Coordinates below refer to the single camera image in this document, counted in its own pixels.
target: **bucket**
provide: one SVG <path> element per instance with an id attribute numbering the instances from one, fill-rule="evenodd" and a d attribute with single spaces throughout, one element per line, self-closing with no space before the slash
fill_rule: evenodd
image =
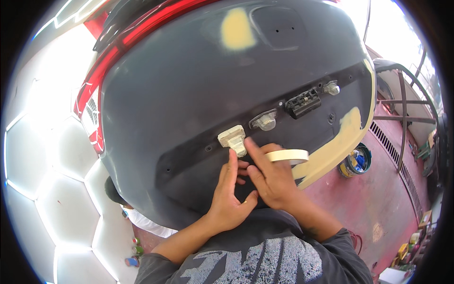
<path id="1" fill-rule="evenodd" d="M 346 178 L 351 178 L 357 174 L 363 174 L 370 168 L 372 162 L 372 153 L 363 143 L 358 146 L 348 155 L 337 168 L 341 175 Z"/>

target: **finger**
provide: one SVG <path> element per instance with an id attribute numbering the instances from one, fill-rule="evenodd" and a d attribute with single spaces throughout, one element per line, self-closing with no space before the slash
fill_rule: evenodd
<path id="1" fill-rule="evenodd" d="M 262 152 L 266 154 L 274 151 L 283 150 L 283 148 L 276 143 L 270 143 L 260 147 L 260 150 L 262 150 Z"/>
<path id="2" fill-rule="evenodd" d="M 224 178 L 225 178 L 225 175 L 226 175 L 226 172 L 227 172 L 227 167 L 228 167 L 228 164 L 223 164 L 222 167 L 221 167 L 221 172 L 219 173 L 219 180 L 217 181 L 217 184 L 220 184 L 224 181 Z"/>
<path id="3" fill-rule="evenodd" d="M 249 166 L 249 162 L 238 160 L 238 168 L 245 169 Z"/>
<path id="4" fill-rule="evenodd" d="M 238 157 L 234 150 L 229 149 L 229 160 L 227 165 L 227 171 L 224 177 L 224 188 L 228 188 L 231 193 L 235 189 L 235 182 L 237 181 L 238 175 Z"/>
<path id="5" fill-rule="evenodd" d="M 259 190 L 259 192 L 265 192 L 269 189 L 268 184 L 266 184 L 265 177 L 257 169 L 256 166 L 250 165 L 249 167 L 247 167 L 247 173 L 249 174 L 249 177 L 251 178 L 253 184 Z"/>
<path id="6" fill-rule="evenodd" d="M 238 169 L 238 175 L 247 176 L 247 170 L 246 169 Z"/>
<path id="7" fill-rule="evenodd" d="M 271 173 L 273 172 L 273 164 L 270 162 L 270 160 L 268 160 L 268 158 L 257 146 L 257 144 L 255 144 L 251 137 L 244 139 L 244 146 L 246 147 L 247 152 L 252 157 L 257 167 L 264 173 L 264 175 L 271 175 Z"/>
<path id="8" fill-rule="evenodd" d="M 257 199 L 258 199 L 258 191 L 253 190 L 251 193 L 246 197 L 246 200 L 240 205 L 240 208 L 244 210 L 246 214 L 250 214 L 252 210 L 257 206 Z"/>
<path id="9" fill-rule="evenodd" d="M 244 179 L 242 179 L 242 178 L 237 178 L 237 184 L 243 185 L 243 184 L 245 184 L 245 183 L 246 183 L 246 181 L 245 181 Z"/>

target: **tail light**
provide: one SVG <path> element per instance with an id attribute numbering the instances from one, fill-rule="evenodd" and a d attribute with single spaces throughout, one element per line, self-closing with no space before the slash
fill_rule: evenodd
<path id="1" fill-rule="evenodd" d="M 169 21 L 218 0 L 167 0 L 126 28 L 99 56 L 80 87 L 74 113 L 80 118 L 96 153 L 104 152 L 101 90 L 110 68 L 136 43 Z"/>

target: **masking tape roll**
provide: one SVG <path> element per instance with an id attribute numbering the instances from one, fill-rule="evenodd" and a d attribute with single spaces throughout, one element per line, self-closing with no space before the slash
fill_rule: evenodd
<path id="1" fill-rule="evenodd" d="M 309 160 L 309 152 L 300 149 L 279 150 L 265 154 L 271 162 L 289 161 L 291 165 L 305 163 Z"/>

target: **red floor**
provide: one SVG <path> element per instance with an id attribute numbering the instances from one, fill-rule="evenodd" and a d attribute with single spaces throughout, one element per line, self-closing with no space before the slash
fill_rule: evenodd
<path id="1" fill-rule="evenodd" d="M 386 115 L 377 106 L 376 115 Z M 396 149 L 400 149 L 402 127 L 397 121 L 376 121 Z M 423 210 L 429 209 L 427 180 L 421 176 L 423 163 L 414 161 L 408 143 L 415 143 L 407 132 L 404 163 L 415 182 Z M 410 197 L 397 174 L 387 151 L 369 130 L 362 142 L 372 152 L 372 163 L 367 173 L 350 179 L 331 170 L 305 189 L 314 202 L 336 216 L 343 225 L 363 239 L 360 257 L 369 269 L 379 274 L 389 267 L 399 247 L 407 243 L 417 230 Z M 145 249 L 150 252 L 162 238 L 134 227 Z"/>

